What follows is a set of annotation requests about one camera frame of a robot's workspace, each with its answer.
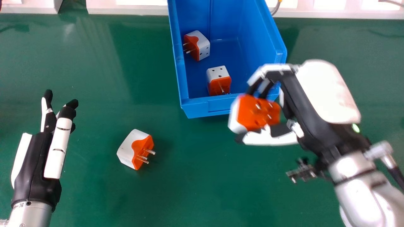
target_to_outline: robotic hand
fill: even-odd
[[[70,134],[76,128],[73,119],[77,99],[68,102],[55,115],[52,91],[42,97],[40,132],[23,133],[11,173],[14,196],[9,220],[0,221],[7,227],[47,227],[59,202],[62,187],[60,175]]]
[[[347,227],[404,226],[404,195],[377,170],[375,159],[387,166],[404,189],[404,177],[386,141],[377,144],[360,133],[360,112],[337,68],[322,60],[307,60],[302,65],[268,64],[248,80],[249,88],[231,105],[228,127],[237,133],[236,141],[246,145],[299,144],[317,155],[314,167],[299,160],[299,168],[287,172],[296,183],[318,176],[329,178],[339,200],[340,214]],[[263,98],[257,90],[280,83],[279,103],[287,119],[285,124],[265,124],[249,128],[241,113],[262,109]],[[253,97],[249,105],[241,105]]]

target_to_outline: bin floor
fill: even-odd
[[[184,54],[185,69],[187,71],[188,94],[190,99],[208,97],[206,70],[208,68],[224,65],[231,77],[230,92],[245,92],[247,75],[238,39],[211,40],[210,56],[195,61],[191,55]]]

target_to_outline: blue box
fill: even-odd
[[[181,108],[188,118],[228,114],[247,80],[266,63],[285,63],[286,47],[265,0],[168,0]],[[199,30],[210,56],[195,61],[183,52],[183,36]],[[231,94],[209,96],[206,70],[225,65]],[[268,98],[275,100],[279,85]]]

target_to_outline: cable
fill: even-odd
[[[282,0],[278,0],[278,2],[276,3],[275,9],[271,12],[272,16],[274,16],[275,13],[278,11],[281,2],[282,2]]]
[[[391,3],[391,4],[394,4],[396,6],[401,6],[401,7],[404,8],[404,4],[401,4],[399,2],[395,2],[395,1],[392,1],[392,0],[379,0],[379,2],[387,2],[387,3]]]

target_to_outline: green table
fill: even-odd
[[[186,118],[167,17],[88,15],[77,6],[0,15],[0,217],[11,210],[20,136],[38,132],[40,98],[50,88],[55,109],[80,101],[53,227],[343,226],[330,183],[294,185],[285,175],[311,154],[238,145],[227,116]],[[388,140],[404,168],[404,21],[276,23],[288,62],[319,58],[338,67],[363,133]],[[157,152],[138,172],[116,156],[134,128],[153,136]]]

